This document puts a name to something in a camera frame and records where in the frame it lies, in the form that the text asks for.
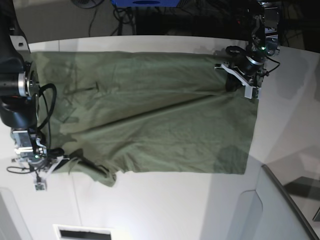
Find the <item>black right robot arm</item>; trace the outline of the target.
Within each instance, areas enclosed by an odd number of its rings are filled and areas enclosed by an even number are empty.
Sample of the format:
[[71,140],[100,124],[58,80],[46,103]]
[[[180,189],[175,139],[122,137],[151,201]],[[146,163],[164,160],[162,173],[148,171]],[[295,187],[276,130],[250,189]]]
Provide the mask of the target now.
[[42,133],[50,126],[57,99],[52,83],[41,86],[36,63],[31,58],[29,44],[21,29],[11,0],[0,2],[0,119],[10,128],[16,161],[21,173],[53,170],[60,148],[51,148],[51,136]]

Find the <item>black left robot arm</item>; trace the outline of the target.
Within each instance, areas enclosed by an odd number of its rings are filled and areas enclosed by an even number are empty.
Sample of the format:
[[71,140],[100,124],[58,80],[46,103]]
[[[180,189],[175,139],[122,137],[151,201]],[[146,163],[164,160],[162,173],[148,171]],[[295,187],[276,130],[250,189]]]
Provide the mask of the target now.
[[280,3],[276,0],[246,0],[238,11],[241,24],[247,28],[245,48],[231,45],[225,52],[231,57],[220,65],[227,72],[225,89],[235,92],[244,88],[248,99],[258,98],[264,77],[280,67],[272,59],[279,50]]

